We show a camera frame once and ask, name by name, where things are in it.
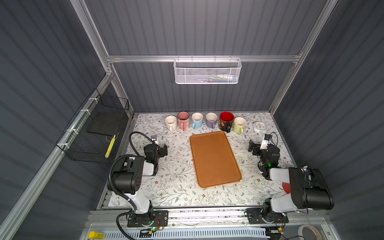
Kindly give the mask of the pink mug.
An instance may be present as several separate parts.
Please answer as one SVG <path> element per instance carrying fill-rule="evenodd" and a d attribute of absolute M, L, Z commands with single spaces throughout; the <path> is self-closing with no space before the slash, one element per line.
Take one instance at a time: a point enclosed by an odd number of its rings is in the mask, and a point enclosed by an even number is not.
<path fill-rule="evenodd" d="M 188 112 L 178 113 L 178 122 L 180 129 L 186 131 L 190 126 L 190 114 Z"/>

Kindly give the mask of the tape roll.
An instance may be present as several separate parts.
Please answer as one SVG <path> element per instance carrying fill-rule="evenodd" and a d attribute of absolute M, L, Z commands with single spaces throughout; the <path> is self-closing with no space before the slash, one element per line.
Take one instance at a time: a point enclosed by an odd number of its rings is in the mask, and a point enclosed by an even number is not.
<path fill-rule="evenodd" d="M 298 235 L 304 236 L 304 234 L 309 234 L 314 240 L 323 239 L 321 233 L 312 225 L 301 225 L 298 228 Z"/>

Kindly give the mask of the yellow ruler in basket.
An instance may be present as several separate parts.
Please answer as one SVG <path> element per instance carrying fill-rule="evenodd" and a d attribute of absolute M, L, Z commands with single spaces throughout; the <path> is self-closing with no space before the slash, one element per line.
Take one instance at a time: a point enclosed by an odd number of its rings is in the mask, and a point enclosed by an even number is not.
<path fill-rule="evenodd" d="M 110 157 L 110 154 L 111 154 L 111 152 L 112 152 L 114 143 L 115 143 L 115 141 L 116 141 L 116 136 L 117 136 L 117 135 L 113 135 L 113 137 L 112 137 L 111 140 L 110 140 L 110 144 L 109 144 L 109 146 L 108 146 L 108 148 L 107 148 L 107 151 L 106 151 L 106 153 L 105 153 L 105 158 L 106 158 L 106 159 L 108 159 L 108 158 Z"/>

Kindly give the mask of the purple mug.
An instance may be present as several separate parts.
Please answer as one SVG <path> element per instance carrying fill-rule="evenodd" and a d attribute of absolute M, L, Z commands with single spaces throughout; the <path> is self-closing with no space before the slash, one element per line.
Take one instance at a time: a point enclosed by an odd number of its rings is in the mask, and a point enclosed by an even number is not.
<path fill-rule="evenodd" d="M 206 114 L 206 126 L 210 129 L 215 129 L 218 121 L 218 116 L 215 113 Z"/>

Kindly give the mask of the light blue mug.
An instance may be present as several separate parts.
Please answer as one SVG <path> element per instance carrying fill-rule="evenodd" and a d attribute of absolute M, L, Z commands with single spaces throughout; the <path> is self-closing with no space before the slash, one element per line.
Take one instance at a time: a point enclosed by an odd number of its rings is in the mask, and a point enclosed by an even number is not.
<path fill-rule="evenodd" d="M 192 114 L 193 128 L 194 129 L 201 128 L 203 126 L 203 119 L 204 119 L 204 116 L 201 113 Z"/>

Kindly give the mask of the red pencil cup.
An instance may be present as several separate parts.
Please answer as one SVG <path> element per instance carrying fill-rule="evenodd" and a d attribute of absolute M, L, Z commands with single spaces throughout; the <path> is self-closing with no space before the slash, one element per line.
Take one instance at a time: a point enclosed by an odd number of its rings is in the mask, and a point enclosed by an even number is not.
<path fill-rule="evenodd" d="M 283 190 L 285 191 L 286 194 L 291 193 L 291 185 L 288 183 L 282 183 Z"/>

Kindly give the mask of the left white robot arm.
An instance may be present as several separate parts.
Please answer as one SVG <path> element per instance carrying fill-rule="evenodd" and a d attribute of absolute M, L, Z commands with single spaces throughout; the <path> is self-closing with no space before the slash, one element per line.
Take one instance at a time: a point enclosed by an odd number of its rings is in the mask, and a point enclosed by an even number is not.
<path fill-rule="evenodd" d="M 139 155 L 135 149 L 132 136 L 141 135 L 150 141 L 144 146 L 144 155 Z M 125 217 L 128 228 L 147 228 L 154 233 L 168 225 L 168 211 L 155 211 L 141 189 L 143 177 L 154 177 L 159 170 L 159 159 L 168 155 L 167 145 L 159 146 L 157 136 L 148 137 L 144 133 L 134 131 L 129 135 L 129 143 L 134 154 L 126 154 L 118 157 L 112 164 L 108 174 L 108 190 L 128 201 L 132 209 L 127 213 L 118 215 L 117 224 L 122 228 L 120 219 Z"/>

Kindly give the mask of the yellow marker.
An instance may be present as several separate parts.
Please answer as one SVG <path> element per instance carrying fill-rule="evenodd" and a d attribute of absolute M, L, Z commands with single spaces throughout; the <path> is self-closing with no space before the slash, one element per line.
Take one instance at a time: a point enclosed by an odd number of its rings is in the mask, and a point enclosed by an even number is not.
<path fill-rule="evenodd" d="M 97 239 L 102 240 L 105 237 L 106 237 L 106 234 L 100 233 L 100 232 L 95 232 L 95 231 L 91 231 L 88 234 L 88 238 L 93 239 L 93 240 L 97 240 Z"/>

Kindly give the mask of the light green mug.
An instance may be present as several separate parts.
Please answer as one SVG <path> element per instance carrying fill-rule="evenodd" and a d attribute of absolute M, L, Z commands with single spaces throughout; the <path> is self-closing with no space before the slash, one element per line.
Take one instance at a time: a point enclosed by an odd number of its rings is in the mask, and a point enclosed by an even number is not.
<path fill-rule="evenodd" d="M 246 120 L 242 117 L 235 118 L 234 119 L 234 125 L 233 125 L 233 131 L 236 134 L 243 134 L 246 123 L 247 123 Z"/>

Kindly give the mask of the orange plastic tray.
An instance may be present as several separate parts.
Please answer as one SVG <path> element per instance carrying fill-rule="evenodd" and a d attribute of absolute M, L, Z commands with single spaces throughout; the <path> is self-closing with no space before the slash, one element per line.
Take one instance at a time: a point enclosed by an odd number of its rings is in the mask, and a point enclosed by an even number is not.
<path fill-rule="evenodd" d="M 192 135 L 190 144 L 200 187 L 224 185 L 242 179 L 242 173 L 225 132 Z"/>

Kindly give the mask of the black mug red inside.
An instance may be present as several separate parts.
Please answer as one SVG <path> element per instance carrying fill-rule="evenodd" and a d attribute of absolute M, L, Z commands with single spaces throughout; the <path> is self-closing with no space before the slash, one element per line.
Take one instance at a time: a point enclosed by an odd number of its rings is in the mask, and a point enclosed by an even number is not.
<path fill-rule="evenodd" d="M 219 116 L 219 129 L 226 133 L 230 133 L 234 120 L 235 116 L 231 112 L 222 112 Z"/>

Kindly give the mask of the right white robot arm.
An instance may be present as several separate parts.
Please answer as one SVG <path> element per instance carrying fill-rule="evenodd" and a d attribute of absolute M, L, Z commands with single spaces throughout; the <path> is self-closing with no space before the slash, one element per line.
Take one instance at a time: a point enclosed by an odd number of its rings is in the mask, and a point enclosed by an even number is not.
<path fill-rule="evenodd" d="M 249 141 L 248 152 L 260 158 L 258 168 L 268 181 L 282 183 L 284 194 L 269 197 L 258 209 L 247 209 L 249 222 L 287 223 L 287 213 L 301 210 L 331 210 L 335 205 L 331 191 L 320 170 L 308 167 L 279 167 L 280 149 L 274 142 Z"/>

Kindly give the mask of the white mug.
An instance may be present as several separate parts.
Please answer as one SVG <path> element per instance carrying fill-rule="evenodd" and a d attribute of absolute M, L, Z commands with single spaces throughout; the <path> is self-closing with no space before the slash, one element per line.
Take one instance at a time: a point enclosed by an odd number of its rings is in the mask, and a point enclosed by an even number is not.
<path fill-rule="evenodd" d="M 177 118 L 175 116 L 167 116 L 165 119 L 165 123 L 170 132 L 173 132 L 177 129 Z"/>

